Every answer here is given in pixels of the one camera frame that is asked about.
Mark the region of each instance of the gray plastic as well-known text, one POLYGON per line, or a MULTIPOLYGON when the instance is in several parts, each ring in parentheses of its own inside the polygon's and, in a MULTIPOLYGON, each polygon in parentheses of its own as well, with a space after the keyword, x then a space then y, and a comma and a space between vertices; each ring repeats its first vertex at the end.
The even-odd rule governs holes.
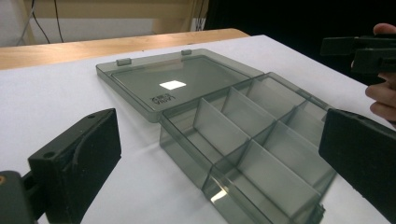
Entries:
POLYGON ((230 223, 319 223, 329 108, 268 73, 163 111, 160 144, 230 223))
POLYGON ((320 222, 336 174, 318 154, 329 105, 206 49, 96 69, 143 117, 161 123, 161 147, 228 222, 320 222))
POLYGON ((161 112, 262 74, 207 49, 96 65, 98 76, 150 122, 161 112))

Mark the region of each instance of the white table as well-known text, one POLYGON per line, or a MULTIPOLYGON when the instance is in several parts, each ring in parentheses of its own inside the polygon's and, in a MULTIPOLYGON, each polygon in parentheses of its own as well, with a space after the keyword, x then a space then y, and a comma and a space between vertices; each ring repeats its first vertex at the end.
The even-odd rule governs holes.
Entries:
MULTIPOLYGON (((372 114, 366 86, 265 35, 0 71, 0 170, 21 175, 27 158, 93 112, 114 107, 122 158, 82 223, 225 223, 159 146, 160 124, 149 123, 96 75, 95 66, 182 49, 209 49, 263 72, 275 72, 335 108, 372 114)), ((324 197, 321 223, 388 223, 343 178, 324 197)), ((39 223, 48 223, 45 216, 39 223)))

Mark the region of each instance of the hinged lid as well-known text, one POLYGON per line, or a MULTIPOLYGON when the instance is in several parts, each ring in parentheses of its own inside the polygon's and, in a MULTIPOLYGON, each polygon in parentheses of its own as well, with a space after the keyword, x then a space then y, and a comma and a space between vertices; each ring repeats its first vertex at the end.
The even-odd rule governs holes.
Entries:
POLYGON ((167 108, 262 74, 207 49, 100 63, 96 71, 150 122, 167 108))

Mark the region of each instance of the finger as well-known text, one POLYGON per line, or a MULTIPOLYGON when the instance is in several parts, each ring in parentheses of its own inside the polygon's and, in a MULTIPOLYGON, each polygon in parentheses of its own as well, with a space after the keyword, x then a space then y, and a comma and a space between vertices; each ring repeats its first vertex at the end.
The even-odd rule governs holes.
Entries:
POLYGON ((396 108, 375 102, 370 106, 370 110, 379 117, 396 124, 396 108))
POLYGON ((390 88, 388 82, 367 87, 366 95, 383 105, 396 107, 396 91, 390 88))
POLYGON ((396 73, 380 73, 378 76, 386 80, 391 89, 396 90, 396 73))
POLYGON ((374 26, 373 33, 377 34, 395 34, 396 26, 388 24, 388 23, 379 23, 374 26))

